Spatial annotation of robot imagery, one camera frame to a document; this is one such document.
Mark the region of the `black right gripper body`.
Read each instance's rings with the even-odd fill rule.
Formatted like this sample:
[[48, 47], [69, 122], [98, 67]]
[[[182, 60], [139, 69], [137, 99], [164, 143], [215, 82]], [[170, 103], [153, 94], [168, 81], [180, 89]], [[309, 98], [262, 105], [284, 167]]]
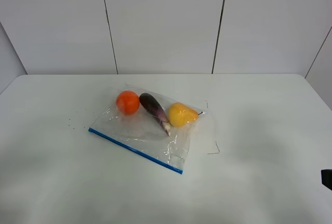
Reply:
[[332, 169], [321, 170], [321, 182], [326, 188], [332, 190]]

